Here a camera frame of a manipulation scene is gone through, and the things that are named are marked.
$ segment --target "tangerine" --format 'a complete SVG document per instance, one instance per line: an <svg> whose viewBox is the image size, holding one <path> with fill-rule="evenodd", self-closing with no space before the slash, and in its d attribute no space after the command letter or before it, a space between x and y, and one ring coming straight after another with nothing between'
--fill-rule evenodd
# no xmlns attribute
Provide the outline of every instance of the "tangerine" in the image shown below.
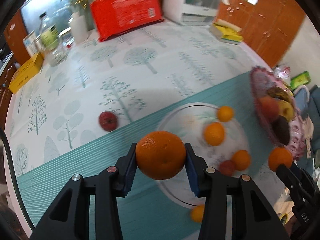
<svg viewBox="0 0 320 240"><path fill-rule="evenodd" d="M222 106L217 112L217 117L220 122L229 122L234 115L235 113L230 106Z"/></svg>
<svg viewBox="0 0 320 240"><path fill-rule="evenodd" d="M218 146L224 141L224 127L220 122L213 122L204 129L203 136L208 144Z"/></svg>
<svg viewBox="0 0 320 240"><path fill-rule="evenodd" d="M251 156L246 150L237 151L231 160L235 163L237 171L244 171L251 164Z"/></svg>
<svg viewBox="0 0 320 240"><path fill-rule="evenodd" d="M167 131L154 131L136 146L136 160L141 172L152 179L170 179L183 168L186 149L182 140Z"/></svg>
<svg viewBox="0 0 320 240"><path fill-rule="evenodd" d="M193 210L191 210L190 217L194 222L201 223L203 219L203 214L204 214L204 205L200 205L195 207Z"/></svg>
<svg viewBox="0 0 320 240"><path fill-rule="evenodd" d="M280 164L284 164L288 169L292 165L292 154L286 148L274 148L269 155L268 164L270 170L276 172Z"/></svg>

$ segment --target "wooden cabinet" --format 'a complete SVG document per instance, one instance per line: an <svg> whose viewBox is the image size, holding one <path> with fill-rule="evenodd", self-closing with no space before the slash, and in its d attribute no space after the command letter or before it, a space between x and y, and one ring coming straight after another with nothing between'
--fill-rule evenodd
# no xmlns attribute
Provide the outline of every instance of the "wooden cabinet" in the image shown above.
<svg viewBox="0 0 320 240"><path fill-rule="evenodd" d="M239 26L244 32L247 23L254 11L254 5L245 0L235 0L232 6L231 20L232 23Z"/></svg>
<svg viewBox="0 0 320 240"><path fill-rule="evenodd" d="M230 0L229 6L220 5L217 15L241 27L244 42L270 67L287 51L304 17L295 0L259 0L256 5Z"/></svg>
<svg viewBox="0 0 320 240"><path fill-rule="evenodd" d="M245 0L229 0L230 5L220 3L217 19L245 28L254 10L254 5Z"/></svg>
<svg viewBox="0 0 320 240"><path fill-rule="evenodd" d="M14 57L22 66L30 56L23 44L23 39L27 36L20 10L12 17L3 32L9 48L13 51Z"/></svg>
<svg viewBox="0 0 320 240"><path fill-rule="evenodd" d="M270 66L275 66L293 42L305 17L294 0L283 0L280 13L256 50Z"/></svg>
<svg viewBox="0 0 320 240"><path fill-rule="evenodd" d="M12 92L9 90L9 84L13 74L17 71L14 63L15 58L12 56L3 72L0 75L0 127L4 130L5 120L12 97Z"/></svg>

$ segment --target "paper box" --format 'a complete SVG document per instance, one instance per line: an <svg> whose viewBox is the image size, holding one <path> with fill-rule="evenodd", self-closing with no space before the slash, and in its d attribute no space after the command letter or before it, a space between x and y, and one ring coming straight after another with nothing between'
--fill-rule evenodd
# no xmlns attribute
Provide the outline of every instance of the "paper box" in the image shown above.
<svg viewBox="0 0 320 240"><path fill-rule="evenodd" d="M17 93L20 88L40 71L42 63L43 58L38 52L16 71L10 82L9 90L14 94Z"/></svg>
<svg viewBox="0 0 320 240"><path fill-rule="evenodd" d="M210 32L216 36L218 40L226 43L240 44L243 41L241 34L229 26L222 26L218 23L213 23L210 27Z"/></svg>

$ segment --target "banana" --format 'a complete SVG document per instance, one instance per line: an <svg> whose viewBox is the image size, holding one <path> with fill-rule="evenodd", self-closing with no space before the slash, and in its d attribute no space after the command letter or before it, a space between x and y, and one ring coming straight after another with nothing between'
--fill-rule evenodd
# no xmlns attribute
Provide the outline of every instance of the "banana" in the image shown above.
<svg viewBox="0 0 320 240"><path fill-rule="evenodd" d="M269 96L271 96L272 98L278 98L280 100L287 101L293 107L293 102L292 102L291 97L282 88L280 88L280 87L269 88L267 91L267 94Z"/></svg>

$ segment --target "white bottle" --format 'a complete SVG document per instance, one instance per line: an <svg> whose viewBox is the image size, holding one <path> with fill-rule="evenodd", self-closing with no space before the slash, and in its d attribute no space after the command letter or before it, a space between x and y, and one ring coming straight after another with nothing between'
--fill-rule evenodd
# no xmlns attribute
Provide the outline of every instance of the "white bottle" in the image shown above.
<svg viewBox="0 0 320 240"><path fill-rule="evenodd" d="M71 17L69 25L71 27L72 35L75 38L76 43L81 43L89 37L84 15L80 16L79 12L75 12Z"/></svg>

